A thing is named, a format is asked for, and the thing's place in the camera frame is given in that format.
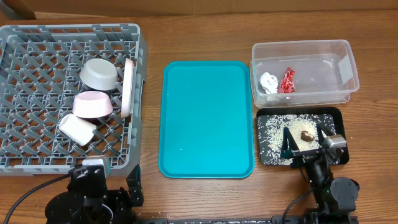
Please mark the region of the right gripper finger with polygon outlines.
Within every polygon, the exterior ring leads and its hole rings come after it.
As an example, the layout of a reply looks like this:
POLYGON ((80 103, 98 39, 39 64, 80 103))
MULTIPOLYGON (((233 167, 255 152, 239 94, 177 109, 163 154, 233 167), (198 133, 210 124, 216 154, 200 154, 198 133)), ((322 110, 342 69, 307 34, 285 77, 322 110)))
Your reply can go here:
POLYGON ((321 123, 317 123, 316 128, 317 128, 318 142, 321 146, 324 146, 323 142, 325 141, 325 138, 328 136, 332 136, 333 133, 321 123))
POLYGON ((282 147, 280 150, 281 156, 294 156, 295 153, 300 152, 297 143, 295 142, 288 127, 284 128, 282 147))

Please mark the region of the brown food scrap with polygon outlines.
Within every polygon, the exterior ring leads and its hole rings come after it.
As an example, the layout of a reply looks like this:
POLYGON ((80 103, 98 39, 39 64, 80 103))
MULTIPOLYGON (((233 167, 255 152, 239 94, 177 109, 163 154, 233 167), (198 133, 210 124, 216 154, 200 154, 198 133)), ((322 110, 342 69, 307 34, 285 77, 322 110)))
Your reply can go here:
POLYGON ((306 142, 312 142, 315 139, 314 134, 311 132, 308 132, 308 131, 302 131, 300 134, 300 137, 303 141, 306 141, 306 142))

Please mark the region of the pile of white rice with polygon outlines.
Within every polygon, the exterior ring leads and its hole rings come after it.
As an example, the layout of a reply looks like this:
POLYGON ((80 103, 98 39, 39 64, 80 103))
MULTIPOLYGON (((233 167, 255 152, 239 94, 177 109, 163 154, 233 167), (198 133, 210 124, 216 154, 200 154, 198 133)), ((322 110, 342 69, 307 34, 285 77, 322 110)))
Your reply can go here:
POLYGON ((287 114, 263 115, 257 118, 257 135, 259 140, 259 155, 265 165, 288 166, 292 162, 280 158, 284 128, 288 127, 298 148, 307 151, 320 147, 316 124, 321 123, 333 134, 336 133, 333 117, 329 114, 287 114), (314 134, 312 142, 303 141, 302 131, 314 134))

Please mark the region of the white paper cup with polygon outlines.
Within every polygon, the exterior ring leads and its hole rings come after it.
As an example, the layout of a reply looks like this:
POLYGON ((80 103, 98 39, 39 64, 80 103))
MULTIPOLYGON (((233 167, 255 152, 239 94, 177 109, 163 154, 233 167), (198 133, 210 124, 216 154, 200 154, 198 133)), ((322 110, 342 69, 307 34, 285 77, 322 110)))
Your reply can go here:
POLYGON ((69 113, 61 120, 59 129, 71 140, 84 146, 93 138, 96 125, 69 113))

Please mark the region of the red snack wrapper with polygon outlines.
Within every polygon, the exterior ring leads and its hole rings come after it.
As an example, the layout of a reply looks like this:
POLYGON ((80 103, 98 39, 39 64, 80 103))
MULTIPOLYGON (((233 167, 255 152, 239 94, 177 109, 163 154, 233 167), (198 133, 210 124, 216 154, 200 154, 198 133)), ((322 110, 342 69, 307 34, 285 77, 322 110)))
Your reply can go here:
POLYGON ((294 93, 294 74, 295 71, 288 67, 285 71, 284 77, 280 82, 277 92, 278 93, 294 93))

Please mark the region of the white tissue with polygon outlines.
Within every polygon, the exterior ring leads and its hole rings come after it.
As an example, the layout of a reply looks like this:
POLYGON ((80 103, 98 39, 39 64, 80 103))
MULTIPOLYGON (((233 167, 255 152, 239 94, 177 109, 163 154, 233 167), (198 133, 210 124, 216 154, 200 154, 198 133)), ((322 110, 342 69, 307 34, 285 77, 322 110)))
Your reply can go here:
POLYGON ((267 94, 275 94, 278 89, 278 80, 274 75, 265 72, 261 75, 259 83, 267 94))

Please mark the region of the pink bowl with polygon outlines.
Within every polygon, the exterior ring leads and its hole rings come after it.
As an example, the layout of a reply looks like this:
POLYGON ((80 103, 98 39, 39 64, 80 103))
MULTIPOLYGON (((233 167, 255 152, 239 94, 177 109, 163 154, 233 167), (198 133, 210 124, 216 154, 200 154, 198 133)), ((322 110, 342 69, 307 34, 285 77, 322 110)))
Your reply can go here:
POLYGON ((77 94, 73 100, 72 113, 79 118, 100 118, 112 111, 109 96, 101 91, 85 91, 77 94))

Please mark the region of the white round plate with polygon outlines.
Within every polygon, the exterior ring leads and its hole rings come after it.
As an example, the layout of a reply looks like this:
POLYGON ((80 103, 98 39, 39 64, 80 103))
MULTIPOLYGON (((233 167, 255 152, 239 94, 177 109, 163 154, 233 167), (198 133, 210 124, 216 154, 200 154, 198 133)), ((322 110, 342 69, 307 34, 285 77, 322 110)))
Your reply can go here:
POLYGON ((125 61, 122 101, 121 101, 121 117, 126 118, 130 115, 131 110, 131 89, 134 76, 134 62, 129 58, 125 61))

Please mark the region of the grey bowl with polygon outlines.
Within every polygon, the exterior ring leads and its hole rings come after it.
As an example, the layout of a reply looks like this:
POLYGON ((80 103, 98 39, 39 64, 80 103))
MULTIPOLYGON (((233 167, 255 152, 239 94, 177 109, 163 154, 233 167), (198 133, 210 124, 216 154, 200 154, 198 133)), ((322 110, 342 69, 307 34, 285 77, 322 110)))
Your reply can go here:
POLYGON ((111 62, 101 58, 93 58, 84 64, 80 72, 80 79, 90 88, 108 91, 116 87, 118 73, 111 62))

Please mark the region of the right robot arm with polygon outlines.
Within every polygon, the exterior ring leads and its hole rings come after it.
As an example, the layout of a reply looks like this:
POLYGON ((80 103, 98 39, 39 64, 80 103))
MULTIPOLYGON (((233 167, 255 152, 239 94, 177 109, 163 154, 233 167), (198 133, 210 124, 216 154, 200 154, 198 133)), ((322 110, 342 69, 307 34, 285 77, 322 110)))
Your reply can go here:
POLYGON ((291 168, 304 168, 310 190, 296 198, 285 209, 281 222, 295 223, 357 223, 351 216, 356 210, 356 200, 360 186, 357 181, 347 177, 334 178, 330 166, 340 159, 339 152, 346 147, 346 139, 333 134, 322 124, 317 124, 320 147, 301 151, 290 130, 283 132, 280 157, 291 159, 291 168), (288 217, 289 210, 301 199, 313 194, 317 207, 307 209, 301 217, 288 217))

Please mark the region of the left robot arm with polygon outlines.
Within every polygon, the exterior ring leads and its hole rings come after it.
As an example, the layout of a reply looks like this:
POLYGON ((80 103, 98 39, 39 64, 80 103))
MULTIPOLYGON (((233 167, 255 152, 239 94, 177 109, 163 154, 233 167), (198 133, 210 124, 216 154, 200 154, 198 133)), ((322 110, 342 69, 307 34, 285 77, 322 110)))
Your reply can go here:
POLYGON ((67 191, 51 199, 45 208, 47 223, 138 222, 133 208, 144 203, 139 165, 126 178, 128 189, 108 189, 103 165, 78 166, 69 175, 67 191))

